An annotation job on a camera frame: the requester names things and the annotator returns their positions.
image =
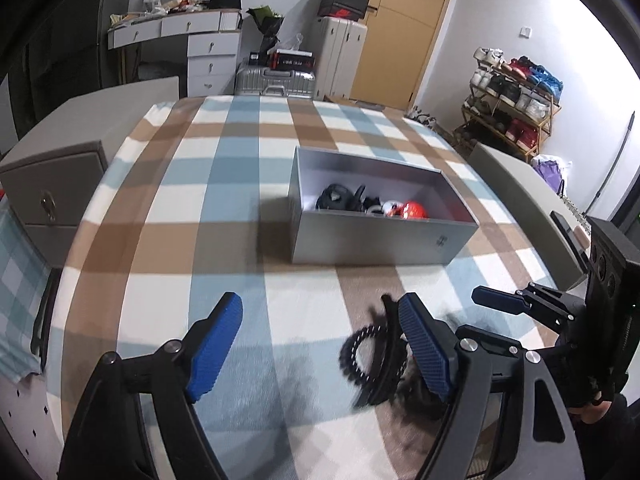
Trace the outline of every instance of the drawer handle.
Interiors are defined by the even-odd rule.
[[[56,221],[56,203],[53,200],[53,196],[49,191],[43,191],[40,198],[40,205],[44,209],[44,212],[49,218],[49,222],[54,223]]]

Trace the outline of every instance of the metal screw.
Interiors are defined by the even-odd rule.
[[[116,362],[117,358],[118,354],[116,354],[116,352],[107,352],[102,356],[102,362],[106,365],[112,365],[114,364],[114,362]]]
[[[540,359],[542,359],[540,357],[540,354],[535,350],[529,350],[526,354],[524,354],[524,357],[527,358],[527,361],[535,365],[537,365],[540,362]]]
[[[478,350],[478,343],[476,343],[473,339],[464,338],[460,341],[460,348],[467,352],[475,352]]]
[[[182,348],[182,343],[178,339],[171,339],[171,341],[164,343],[162,348],[168,354],[177,354],[180,351],[180,348]]]

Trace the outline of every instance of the cardboard box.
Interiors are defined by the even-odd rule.
[[[429,219],[316,210],[331,184],[363,196],[415,201]],[[441,171],[401,162],[313,148],[297,148],[289,186],[291,259],[294,264],[448,264],[478,228],[478,222]]]

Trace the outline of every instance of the purple bag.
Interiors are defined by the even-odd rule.
[[[539,162],[533,169],[549,184],[549,187],[554,190],[554,193],[557,194],[560,191],[562,175],[560,174],[560,167],[556,161],[545,160],[544,162]]]

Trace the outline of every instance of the desk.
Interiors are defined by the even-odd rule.
[[[442,170],[479,220],[448,266],[290,263],[287,191],[297,145]],[[396,406],[359,410],[338,366],[345,339],[415,291],[434,317],[543,346],[525,316],[477,306],[476,285],[552,285],[488,186],[437,134],[385,113],[304,99],[219,96],[154,106],[121,146],[66,262],[47,361],[62,438],[106,351],[153,352],[207,316],[222,294],[244,317],[213,390],[195,405],[230,479],[414,478],[437,425]],[[142,399],[161,479],[166,457]]]
[[[241,31],[241,13],[219,9],[158,16],[128,25],[115,25],[108,32],[109,49],[118,49],[121,83],[126,82],[123,47],[142,41],[188,35],[187,95],[189,97],[232,94]]]

